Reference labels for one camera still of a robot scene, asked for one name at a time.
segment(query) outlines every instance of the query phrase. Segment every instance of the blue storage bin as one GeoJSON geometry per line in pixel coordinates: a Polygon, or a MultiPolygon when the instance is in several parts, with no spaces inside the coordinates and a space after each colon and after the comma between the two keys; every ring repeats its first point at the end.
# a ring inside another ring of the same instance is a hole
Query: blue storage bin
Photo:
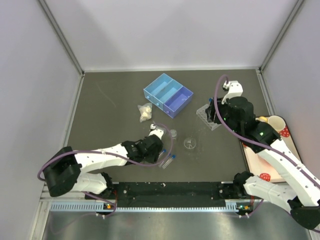
{"type": "Polygon", "coordinates": [[[172,78],[167,74],[163,73],[156,80],[150,83],[146,88],[143,89],[144,96],[153,104],[156,104],[154,96],[160,92],[169,82],[172,81],[172,78]]]}
{"type": "Polygon", "coordinates": [[[171,80],[164,88],[162,88],[154,96],[154,104],[159,107],[161,110],[164,109],[164,103],[169,100],[179,89],[182,88],[182,85],[176,80],[171,80]]]}
{"type": "Polygon", "coordinates": [[[192,99],[193,92],[185,86],[181,87],[163,105],[163,111],[171,118],[174,118],[192,99]]]}

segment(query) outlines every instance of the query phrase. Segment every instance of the scratch on table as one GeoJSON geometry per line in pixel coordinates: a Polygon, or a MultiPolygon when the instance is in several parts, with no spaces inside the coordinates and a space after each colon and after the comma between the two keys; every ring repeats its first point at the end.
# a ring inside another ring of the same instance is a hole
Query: scratch on table
{"type": "Polygon", "coordinates": [[[117,108],[117,106],[116,106],[115,102],[114,102],[114,101],[112,101],[112,99],[111,99],[110,97],[108,97],[108,95],[107,95],[107,94],[105,94],[105,93],[104,93],[104,91],[102,91],[102,89],[100,88],[100,86],[99,86],[99,84],[98,84],[97,82],[95,83],[95,85],[98,87],[98,89],[99,89],[100,93],[102,93],[102,95],[103,95],[103,96],[105,96],[105,98],[106,98],[106,99],[108,99],[108,100],[112,103],[112,105],[113,105],[115,108],[117,108]]]}

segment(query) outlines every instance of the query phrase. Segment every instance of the gray floor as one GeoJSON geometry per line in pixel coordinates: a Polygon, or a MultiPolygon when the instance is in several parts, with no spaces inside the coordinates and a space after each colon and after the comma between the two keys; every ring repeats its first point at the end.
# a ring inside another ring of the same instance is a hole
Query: gray floor
{"type": "Polygon", "coordinates": [[[235,213],[119,212],[103,220],[83,212],[50,212],[44,240],[310,240],[284,210],[263,203],[249,219],[235,213]]]}
{"type": "MultiPolygon", "coordinates": [[[[86,73],[77,104],[68,145],[74,150],[107,148],[149,134],[151,120],[140,123],[137,105],[148,101],[143,88],[162,71],[86,73]]],[[[253,103],[257,116],[267,115],[255,70],[192,70],[165,72],[192,92],[193,99],[174,119],[157,107],[152,120],[177,130],[173,153],[176,160],[159,167],[109,167],[105,171],[115,182],[211,182],[232,181],[246,170],[238,140],[222,126],[211,131],[196,115],[214,94],[218,78],[228,74],[242,84],[243,96],[253,103]],[[193,137],[197,146],[186,150],[184,139],[193,137]]],[[[164,138],[169,147],[169,137],[164,138]]]]}

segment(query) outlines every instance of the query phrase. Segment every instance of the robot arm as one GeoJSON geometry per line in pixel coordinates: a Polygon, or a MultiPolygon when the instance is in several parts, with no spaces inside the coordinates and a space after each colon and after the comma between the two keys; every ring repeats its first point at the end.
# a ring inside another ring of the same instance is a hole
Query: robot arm
{"type": "MultiPolygon", "coordinates": [[[[257,196],[281,207],[303,227],[314,229],[320,224],[320,181],[290,152],[268,123],[256,120],[252,103],[240,96],[241,85],[237,81],[230,81],[222,88],[226,90],[226,87],[231,93],[228,92],[220,101],[218,99],[218,109],[228,127],[238,135],[270,146],[291,159],[289,161],[274,151],[241,140],[273,166],[289,186],[264,181],[249,172],[238,173],[234,185],[245,195],[257,196]]],[[[214,116],[208,115],[208,120],[214,119],[215,123],[220,124],[216,111],[213,112],[214,116]]]]}
{"type": "MultiPolygon", "coordinates": [[[[50,196],[58,197],[69,191],[84,191],[108,197],[112,190],[112,181],[108,174],[89,172],[131,164],[121,157],[139,163],[155,163],[163,148],[161,139],[164,133],[162,128],[152,124],[149,136],[143,140],[125,141],[112,147],[94,150],[92,153],[71,154],[50,164],[43,170],[50,196]]],[[[54,157],[71,151],[71,147],[64,147],[54,157]]]]}

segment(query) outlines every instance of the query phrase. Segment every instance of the wall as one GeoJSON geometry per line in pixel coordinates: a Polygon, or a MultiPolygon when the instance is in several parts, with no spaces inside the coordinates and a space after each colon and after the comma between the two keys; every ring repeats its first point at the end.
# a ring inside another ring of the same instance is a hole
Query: wall
{"type": "Polygon", "coordinates": [[[46,0],[86,71],[260,66],[295,0],[46,0]]]}
{"type": "Polygon", "coordinates": [[[319,11],[320,1],[305,1],[264,73],[276,113],[287,120],[303,162],[318,178],[319,11]]]}
{"type": "Polygon", "coordinates": [[[23,240],[62,145],[79,75],[35,0],[0,1],[0,239],[23,240]]]}

